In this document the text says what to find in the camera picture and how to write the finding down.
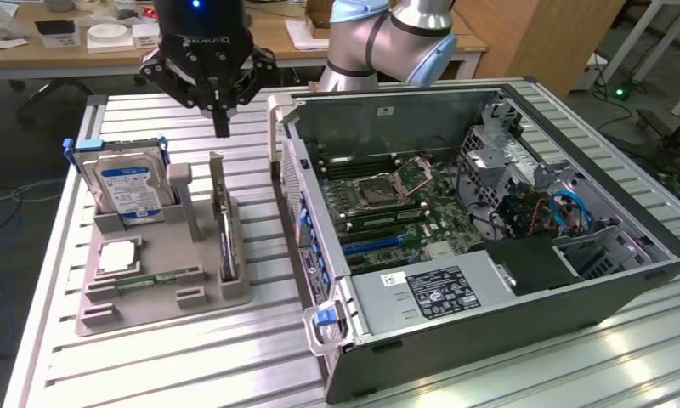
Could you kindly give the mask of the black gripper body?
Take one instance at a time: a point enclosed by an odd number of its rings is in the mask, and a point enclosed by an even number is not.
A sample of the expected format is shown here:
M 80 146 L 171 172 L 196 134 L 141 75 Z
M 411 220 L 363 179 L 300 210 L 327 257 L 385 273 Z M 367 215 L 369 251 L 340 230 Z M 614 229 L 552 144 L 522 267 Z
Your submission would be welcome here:
M 157 49 L 193 79 L 229 88 L 255 48 L 243 1 L 159 1 Z

